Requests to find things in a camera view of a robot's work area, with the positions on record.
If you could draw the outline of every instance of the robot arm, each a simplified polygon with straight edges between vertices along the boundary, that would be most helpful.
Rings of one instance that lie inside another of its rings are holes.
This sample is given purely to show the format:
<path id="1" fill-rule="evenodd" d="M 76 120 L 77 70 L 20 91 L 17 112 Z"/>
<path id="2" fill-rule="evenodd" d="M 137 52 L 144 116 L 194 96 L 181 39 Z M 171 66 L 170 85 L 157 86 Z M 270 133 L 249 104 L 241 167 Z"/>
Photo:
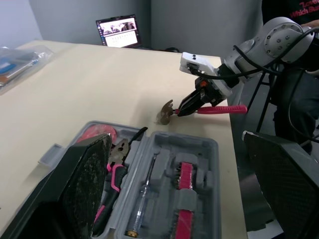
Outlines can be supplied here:
<path id="1" fill-rule="evenodd" d="M 268 21 L 260 33 L 253 39 L 242 43 L 239 49 L 254 63 L 266 66 L 278 58 L 304 31 L 286 17 L 277 17 Z M 319 69 L 318 60 L 314 56 L 319 54 L 319 37 L 317 32 L 304 37 L 281 60 L 288 64 L 307 69 L 309 74 L 316 74 Z M 233 49 L 219 68 L 214 68 L 205 58 L 184 52 L 180 61 L 180 70 L 189 74 L 204 72 L 208 76 L 217 76 L 218 79 L 199 77 L 195 80 L 195 91 L 187 96 L 179 106 L 178 116 L 186 116 L 195 112 L 205 103 L 216 106 L 232 94 L 231 88 L 240 81 L 245 83 L 255 74 L 235 76 L 256 70 L 238 51 Z"/>

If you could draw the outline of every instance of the wall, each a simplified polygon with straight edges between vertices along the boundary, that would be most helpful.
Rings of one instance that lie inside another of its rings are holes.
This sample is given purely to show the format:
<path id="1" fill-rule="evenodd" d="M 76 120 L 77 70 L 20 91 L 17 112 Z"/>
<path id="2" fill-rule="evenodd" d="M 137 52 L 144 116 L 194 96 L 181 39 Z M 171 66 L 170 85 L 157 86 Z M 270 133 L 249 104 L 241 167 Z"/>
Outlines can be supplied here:
<path id="1" fill-rule="evenodd" d="M 0 0 L 0 47 L 42 39 L 28 0 Z"/>
<path id="2" fill-rule="evenodd" d="M 30 0 L 44 40 L 101 45 L 95 21 L 136 14 L 142 43 L 151 42 L 150 0 Z"/>
<path id="3" fill-rule="evenodd" d="M 261 22 L 261 0 L 152 0 L 152 47 L 226 56 Z"/>

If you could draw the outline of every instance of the black cable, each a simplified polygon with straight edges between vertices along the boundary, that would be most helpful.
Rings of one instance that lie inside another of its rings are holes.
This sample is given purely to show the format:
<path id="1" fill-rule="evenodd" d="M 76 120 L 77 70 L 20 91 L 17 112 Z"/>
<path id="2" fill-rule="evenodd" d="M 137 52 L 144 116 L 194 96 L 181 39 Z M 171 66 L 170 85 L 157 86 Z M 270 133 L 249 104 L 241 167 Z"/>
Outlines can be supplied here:
<path id="1" fill-rule="evenodd" d="M 191 74 L 196 75 L 196 76 L 200 76 L 200 77 L 204 77 L 206 79 L 211 79 L 211 80 L 227 80 L 227 79 L 233 79 L 233 78 L 237 78 L 237 77 L 241 77 L 241 76 L 248 76 L 251 74 L 255 74 L 257 72 L 260 72 L 261 70 L 252 70 L 252 71 L 246 71 L 244 73 L 239 73 L 239 74 L 234 74 L 234 75 L 228 75 L 228 76 L 210 76 L 210 75 L 206 75 L 203 74 L 201 72 L 199 72 L 196 69 L 192 69 L 190 68 L 189 71 L 191 72 Z"/>
<path id="2" fill-rule="evenodd" d="M 132 138 L 131 141 L 129 142 L 129 145 L 131 145 L 134 140 L 137 140 L 146 130 L 148 130 L 147 127 L 141 128 L 141 129 L 133 136 L 133 138 Z"/>
<path id="3" fill-rule="evenodd" d="M 319 134 L 315 135 L 314 137 L 312 137 L 312 139 L 316 139 L 319 137 Z M 301 147 L 304 147 L 305 145 L 311 143 L 311 140 L 307 140 L 305 142 L 303 142 L 302 144 L 300 144 Z"/>
<path id="4" fill-rule="evenodd" d="M 298 36 L 296 38 L 295 41 L 293 41 L 293 43 L 291 43 L 291 45 L 289 47 L 287 47 L 281 54 L 279 54 L 278 57 L 276 57 L 273 61 L 271 61 L 270 63 L 268 63 L 267 65 L 265 66 L 259 66 L 258 64 L 250 61 L 249 58 L 247 58 L 250 62 L 252 62 L 253 64 L 255 64 L 256 66 L 258 66 L 257 69 L 255 70 L 252 70 L 252 71 L 247 71 L 247 72 L 244 72 L 244 73 L 240 73 L 240 74 L 234 74 L 234 75 L 228 75 L 228 76 L 210 76 L 210 75 L 206 75 L 206 74 L 203 74 L 201 72 L 199 72 L 197 69 L 192 69 L 190 68 L 190 72 L 191 74 L 193 75 L 197 75 L 197 76 L 200 76 L 200 77 L 204 77 L 206 79 L 211 79 L 211 80 L 223 80 L 223 79 L 233 79 L 233 78 L 237 78 L 237 77 L 242 77 L 242 76 L 247 76 L 247 75 L 251 75 L 251 74 L 254 74 L 254 73 L 257 73 L 257 72 L 260 72 L 260 71 L 263 71 L 263 68 L 267 69 L 267 71 L 269 71 L 268 67 L 272 66 L 273 64 L 275 64 L 277 61 L 281 60 L 281 58 L 283 58 L 294 46 L 296 46 L 302 39 L 304 39 L 307 35 L 315 32 L 315 31 L 319 31 L 319 27 L 313 27 L 311 29 L 309 29 L 308 31 L 304 32 L 302 35 Z"/>
<path id="5" fill-rule="evenodd" d="M 296 84 L 295 84 L 295 86 L 294 86 L 294 88 L 293 88 L 293 91 L 292 91 L 291 96 L 290 96 L 290 99 L 289 99 L 288 121 L 289 121 L 289 124 L 290 124 L 291 128 L 293 128 L 293 130 L 294 130 L 295 132 L 297 132 L 299 135 L 301 135 L 302 137 L 304 137 L 304 138 L 306 138 L 306 139 L 308 139 L 308 140 L 310 140 L 310 141 L 312 141 L 312 142 L 319 143 L 319 140 L 317 140 L 317 139 L 315 139 L 315 138 L 313 138 L 313 137 L 309 137 L 309 136 L 303 134 L 302 132 L 300 132 L 300 131 L 292 124 L 291 118 L 290 118 L 291 103 L 292 103 L 292 101 L 293 101 L 293 97 L 294 97 L 294 94 L 295 94 L 295 92 L 296 92 L 297 86 L 298 86 L 298 84 L 299 84 L 299 82 L 300 82 L 300 80 L 301 80 L 301 78 L 302 78 L 304 72 L 305 72 L 304 69 L 300 72 L 300 75 L 298 76 L 297 82 L 296 82 Z"/>
<path id="6" fill-rule="evenodd" d="M 246 54 L 242 50 L 239 49 L 238 46 L 234 45 L 233 47 L 239 53 L 239 55 L 241 55 L 242 58 L 244 58 L 249 64 L 251 64 L 252 66 L 256 67 L 257 69 L 260 69 L 261 71 L 264 71 L 266 73 L 269 73 L 269 74 L 272 74 L 272 75 L 275 75 L 275 76 L 279 76 L 281 74 L 281 72 L 279 72 L 279 71 L 272 71 L 272 70 L 269 70 L 266 67 L 258 65 L 257 63 L 255 63 L 252 60 L 250 60 L 246 56 Z"/>
<path id="7" fill-rule="evenodd" d="M 304 32 L 303 34 L 301 34 L 300 36 L 298 36 L 296 38 L 296 40 L 294 40 L 293 43 L 290 44 L 289 47 L 287 47 L 281 54 L 279 54 L 279 56 L 277 56 L 274 60 L 272 60 L 271 62 L 269 62 L 267 65 L 265 65 L 264 67 L 270 67 L 272 66 L 274 63 L 276 63 L 278 60 L 281 60 L 281 58 L 283 58 L 288 52 L 290 52 L 290 50 L 292 48 L 294 48 L 302 39 L 304 39 L 307 35 L 315 32 L 315 31 L 319 31 L 319 27 L 313 27 L 310 28 L 308 31 Z"/>

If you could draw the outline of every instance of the laptop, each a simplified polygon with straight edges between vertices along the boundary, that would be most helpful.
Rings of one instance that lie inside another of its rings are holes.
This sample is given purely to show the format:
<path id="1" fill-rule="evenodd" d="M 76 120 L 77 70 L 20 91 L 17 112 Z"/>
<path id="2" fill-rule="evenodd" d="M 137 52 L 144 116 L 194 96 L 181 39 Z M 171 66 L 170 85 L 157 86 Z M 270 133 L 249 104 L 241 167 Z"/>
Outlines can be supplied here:
<path id="1" fill-rule="evenodd" d="M 142 46 L 135 15 L 97 20 L 96 25 L 104 46 L 127 48 Z"/>

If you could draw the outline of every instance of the tabletop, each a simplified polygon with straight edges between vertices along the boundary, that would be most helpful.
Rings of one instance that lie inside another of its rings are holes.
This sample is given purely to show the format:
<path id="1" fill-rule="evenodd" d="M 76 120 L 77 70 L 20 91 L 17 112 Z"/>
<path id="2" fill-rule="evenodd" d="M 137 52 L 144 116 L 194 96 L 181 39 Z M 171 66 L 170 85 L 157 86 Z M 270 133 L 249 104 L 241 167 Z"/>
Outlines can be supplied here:
<path id="1" fill-rule="evenodd" d="M 222 238 L 247 238 L 229 115 L 156 123 L 167 101 L 178 107 L 194 90 L 196 77 L 179 71 L 181 54 L 52 41 L 21 48 L 36 45 L 47 46 L 54 57 L 0 96 L 0 235 L 48 172 L 39 159 L 54 144 L 66 147 L 87 122 L 100 120 L 147 126 L 148 135 L 161 130 L 217 141 Z M 219 57 L 208 59 L 221 64 Z"/>

